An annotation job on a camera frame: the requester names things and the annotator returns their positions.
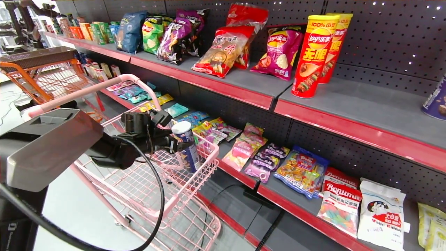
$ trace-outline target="orange shopping cart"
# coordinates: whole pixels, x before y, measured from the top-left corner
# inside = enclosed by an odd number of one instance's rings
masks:
[[[1,58],[0,70],[41,105],[95,84],[84,75],[75,54],[76,50],[61,46],[8,55]],[[92,109],[87,114],[101,122],[104,107],[97,94],[96,99],[99,109],[83,101]]]

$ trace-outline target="pringles can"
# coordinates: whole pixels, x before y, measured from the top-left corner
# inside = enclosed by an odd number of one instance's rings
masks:
[[[339,15],[340,18],[338,24],[336,25],[336,31],[334,32],[331,40],[330,48],[328,49],[328,54],[322,68],[321,77],[318,79],[320,84],[328,83],[333,75],[336,62],[338,61],[339,54],[341,53],[345,34],[347,34],[348,26],[350,25],[351,18],[353,17],[353,14],[351,13],[327,13],[327,15]]]
[[[189,172],[196,172],[200,168],[200,158],[195,144],[192,124],[189,121],[181,121],[172,126],[172,133],[183,142],[193,142],[194,144],[179,152],[181,162]]]
[[[446,120],[446,73],[423,104],[421,111],[431,117]]]
[[[318,78],[338,24],[339,15],[308,16],[308,25],[297,64],[291,93],[301,98],[312,98],[316,93]]]

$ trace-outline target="red chips bag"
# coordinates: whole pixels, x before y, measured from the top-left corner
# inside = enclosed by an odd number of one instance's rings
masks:
[[[192,70],[224,78],[242,53],[254,30],[253,26],[222,27],[215,32],[210,49],[194,64]]]
[[[253,33],[248,37],[249,41],[242,53],[235,61],[235,67],[247,69],[249,66],[249,48],[257,33],[263,29],[268,21],[268,10],[252,4],[231,4],[226,19],[226,26],[254,26]]]

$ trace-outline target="snack box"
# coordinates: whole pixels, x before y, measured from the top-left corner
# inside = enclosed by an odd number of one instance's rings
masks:
[[[81,28],[81,31],[82,31],[82,34],[84,35],[84,38],[86,40],[93,41],[93,37],[91,36],[91,33],[90,33],[89,29],[88,29],[90,27],[90,24],[88,24],[88,23],[79,23],[79,27]]]

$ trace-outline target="lay's chips canister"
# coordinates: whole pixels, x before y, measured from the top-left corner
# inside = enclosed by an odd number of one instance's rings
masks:
[[[293,95],[312,98],[316,93],[318,78],[321,77],[339,18],[339,15],[308,16],[308,25],[291,90]]]
[[[351,13],[327,13],[327,15],[339,15],[340,18],[338,24],[336,25],[336,31],[334,32],[333,39],[331,40],[330,49],[328,50],[327,58],[325,59],[325,65],[322,68],[322,74],[319,78],[320,84],[328,83],[333,75],[345,35],[347,34],[348,26],[351,18],[353,17],[353,14]]]

